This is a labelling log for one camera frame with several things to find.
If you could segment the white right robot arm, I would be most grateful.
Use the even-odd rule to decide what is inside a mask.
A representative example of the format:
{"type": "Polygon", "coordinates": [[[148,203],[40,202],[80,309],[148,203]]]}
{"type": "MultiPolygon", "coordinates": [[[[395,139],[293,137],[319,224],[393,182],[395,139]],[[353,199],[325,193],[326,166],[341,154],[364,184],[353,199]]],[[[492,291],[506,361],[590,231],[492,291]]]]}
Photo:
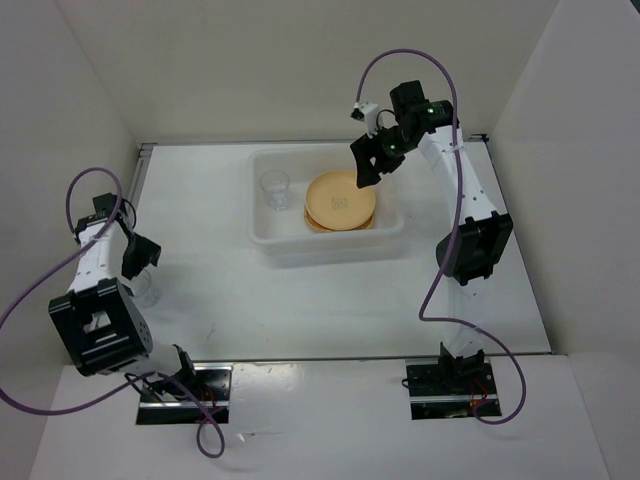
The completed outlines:
{"type": "Polygon", "coordinates": [[[172,332],[152,319],[143,371],[186,382],[195,322],[211,315],[244,340],[273,333],[277,355],[312,358],[353,351],[356,335],[398,319],[407,273],[370,261],[387,256],[404,227],[401,191],[383,176],[414,151],[430,163],[452,222],[435,250],[438,276],[461,287],[490,277],[513,223],[486,197],[468,160],[456,100],[430,101],[416,80],[395,87],[390,99],[390,127],[380,123],[377,105],[355,104],[352,115],[366,132],[349,146],[249,157],[249,237],[275,263],[300,266],[298,274],[252,266],[231,237],[238,191],[217,177],[197,190],[196,172],[181,169],[186,182],[169,196],[163,222],[177,239],[167,263],[185,305],[161,310],[172,332]]]}

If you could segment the yellow bear plate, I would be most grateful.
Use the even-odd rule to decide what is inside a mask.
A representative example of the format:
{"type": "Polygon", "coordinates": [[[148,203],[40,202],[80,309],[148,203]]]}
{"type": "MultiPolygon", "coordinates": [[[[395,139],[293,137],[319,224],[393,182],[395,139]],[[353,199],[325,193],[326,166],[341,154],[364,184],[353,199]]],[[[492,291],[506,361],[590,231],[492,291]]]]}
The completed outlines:
{"type": "Polygon", "coordinates": [[[352,170],[332,170],[317,176],[308,186],[305,208],[322,222],[329,216],[367,218],[375,212],[373,187],[358,189],[352,170]]]}
{"type": "Polygon", "coordinates": [[[306,225],[316,233],[341,233],[372,228],[375,221],[375,213],[371,213],[367,218],[329,216],[320,222],[308,209],[305,209],[303,218],[306,225]]]}

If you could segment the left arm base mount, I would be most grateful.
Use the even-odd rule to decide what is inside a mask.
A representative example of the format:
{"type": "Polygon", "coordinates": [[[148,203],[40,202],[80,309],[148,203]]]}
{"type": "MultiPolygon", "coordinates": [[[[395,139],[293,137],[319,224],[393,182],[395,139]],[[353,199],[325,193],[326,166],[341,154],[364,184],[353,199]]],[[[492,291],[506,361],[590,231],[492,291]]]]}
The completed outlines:
{"type": "Polygon", "coordinates": [[[233,367],[229,363],[198,362],[195,378],[185,383],[194,402],[175,385],[156,378],[136,386],[139,402],[136,424],[142,426],[195,425],[205,421],[200,406],[219,424],[229,422],[233,367]]]}

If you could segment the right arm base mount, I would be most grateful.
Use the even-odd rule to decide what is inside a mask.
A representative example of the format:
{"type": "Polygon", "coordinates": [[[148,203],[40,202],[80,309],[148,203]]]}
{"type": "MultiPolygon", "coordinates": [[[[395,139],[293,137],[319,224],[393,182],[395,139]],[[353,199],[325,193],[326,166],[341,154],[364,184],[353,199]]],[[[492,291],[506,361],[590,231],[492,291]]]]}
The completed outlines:
{"type": "Polygon", "coordinates": [[[491,363],[486,361],[479,373],[446,384],[436,359],[407,360],[401,380],[409,395],[411,419],[444,420],[502,415],[491,363]]]}

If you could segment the clear plastic cup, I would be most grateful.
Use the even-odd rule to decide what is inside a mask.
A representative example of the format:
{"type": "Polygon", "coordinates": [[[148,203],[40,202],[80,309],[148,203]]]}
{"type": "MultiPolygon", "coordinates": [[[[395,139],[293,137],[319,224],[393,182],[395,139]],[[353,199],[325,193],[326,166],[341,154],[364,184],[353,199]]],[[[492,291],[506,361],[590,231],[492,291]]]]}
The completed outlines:
{"type": "Polygon", "coordinates": [[[161,292],[151,273],[143,270],[131,281],[134,303],[141,309],[154,307],[160,300],[161,292]]]}
{"type": "Polygon", "coordinates": [[[270,208],[280,211],[288,206],[289,176],[281,170],[265,172],[259,181],[264,201],[270,208]]]}

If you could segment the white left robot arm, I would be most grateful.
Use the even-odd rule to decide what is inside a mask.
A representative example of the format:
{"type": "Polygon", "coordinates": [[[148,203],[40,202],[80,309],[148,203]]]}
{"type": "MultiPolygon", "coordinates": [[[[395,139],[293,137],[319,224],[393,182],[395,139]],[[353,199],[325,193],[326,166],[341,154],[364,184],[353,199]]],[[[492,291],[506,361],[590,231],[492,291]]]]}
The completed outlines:
{"type": "Polygon", "coordinates": [[[161,246],[134,231],[128,201],[106,193],[73,233],[82,253],[67,292],[48,313],[74,366],[85,377],[148,373],[149,388],[179,400],[193,396],[199,375],[188,353],[152,338],[139,306],[136,279],[156,267],[161,246]]]}

